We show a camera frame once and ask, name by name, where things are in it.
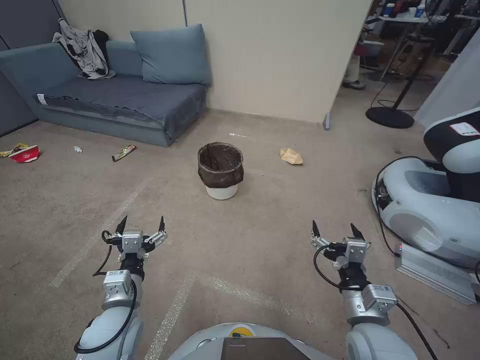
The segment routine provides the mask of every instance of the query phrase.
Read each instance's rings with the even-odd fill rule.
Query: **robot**
[[[142,231],[125,231],[127,218],[110,234],[102,233],[110,246],[108,255],[94,274],[104,275],[103,313],[94,318],[74,346],[76,360],[130,360],[142,334],[143,322],[137,309],[142,298],[145,276],[144,260],[166,238],[163,216],[158,231],[144,235]],[[343,242],[329,242],[320,236],[313,222],[310,243],[316,248],[313,257],[317,272],[331,285],[340,289],[346,321],[352,330],[346,334],[345,345],[350,360],[417,360],[410,346],[393,330],[388,312],[399,307],[412,322],[432,358],[436,356],[408,312],[398,303],[391,287],[371,284],[365,275],[363,261],[370,243],[352,225],[353,236]],[[112,247],[120,251],[120,269],[101,272]],[[317,257],[332,261],[338,270],[340,283],[327,279],[317,265]],[[224,323],[196,332],[170,357],[170,360],[202,359],[291,359],[333,360],[330,356],[294,339],[286,333],[252,323]]]
[[[433,123],[423,141],[437,161],[397,159],[380,171],[371,188],[382,222],[436,259],[414,250],[412,256],[448,273],[455,272],[449,265],[468,271],[480,260],[479,129],[480,107]]]

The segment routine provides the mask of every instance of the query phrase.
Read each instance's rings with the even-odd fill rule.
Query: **shoe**
[[[365,89],[365,84],[360,81],[344,81],[341,83],[344,88],[350,88],[355,90],[363,90]]]

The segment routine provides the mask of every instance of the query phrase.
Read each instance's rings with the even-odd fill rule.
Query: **beige carpet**
[[[115,163],[111,155],[131,141],[45,122],[0,138],[0,150],[24,142],[42,151],[30,164],[0,159],[0,357],[73,356],[75,341],[101,312],[102,279],[91,276],[107,252],[100,233],[128,214],[127,228],[147,233],[164,215],[169,232],[145,263],[138,359],[152,342],[150,355],[166,359],[195,331],[232,321],[273,327],[346,358],[341,296],[312,265],[312,219],[332,241],[350,234],[350,222],[363,232],[373,244],[369,280],[391,285],[421,315],[413,316],[439,359],[479,359],[480,307],[396,272],[381,241],[370,201],[377,171],[401,155],[430,155],[420,126],[390,129],[365,118],[380,89],[368,85],[340,91],[329,132],[317,123],[211,110],[170,148],[135,143],[138,149]],[[387,98],[398,94],[395,86]],[[425,92],[418,91],[405,106],[421,104]],[[197,175],[197,150],[212,141],[243,152],[244,182],[230,200],[210,198]],[[300,152],[304,165],[281,161],[284,147]],[[115,258],[108,269],[118,266]],[[328,261],[319,266],[338,279]],[[181,310],[168,324],[173,303]],[[390,319],[419,359],[428,359],[405,316],[394,309]]]

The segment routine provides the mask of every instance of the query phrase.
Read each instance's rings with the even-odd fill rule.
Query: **crumpled paper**
[[[280,149],[280,158],[292,165],[301,165],[304,163],[302,156],[289,147]]]

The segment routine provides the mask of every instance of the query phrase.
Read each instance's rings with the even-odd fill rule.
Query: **blue couch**
[[[77,77],[57,43],[1,51],[0,71],[41,121],[168,147],[198,119],[207,87],[143,81],[133,42],[108,41],[106,48],[117,74],[111,79]]]

